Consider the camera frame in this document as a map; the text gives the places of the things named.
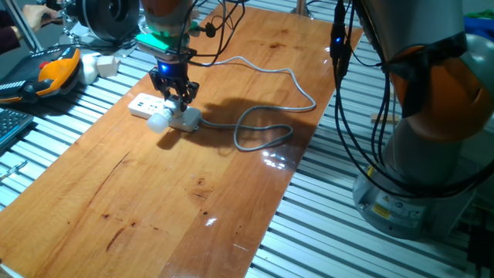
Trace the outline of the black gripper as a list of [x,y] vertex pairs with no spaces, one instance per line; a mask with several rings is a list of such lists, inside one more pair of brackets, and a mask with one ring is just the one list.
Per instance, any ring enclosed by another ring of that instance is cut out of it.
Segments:
[[166,100],[170,95],[170,87],[180,87],[180,108],[185,112],[188,105],[195,99],[200,84],[188,79],[188,64],[185,61],[158,60],[157,65],[149,71],[151,82],[156,91]]

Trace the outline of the person's hand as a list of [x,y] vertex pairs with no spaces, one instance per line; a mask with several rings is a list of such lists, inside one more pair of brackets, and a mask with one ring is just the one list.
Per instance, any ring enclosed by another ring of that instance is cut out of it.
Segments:
[[45,5],[25,5],[22,13],[33,32],[39,31],[44,25],[59,21],[57,11]]

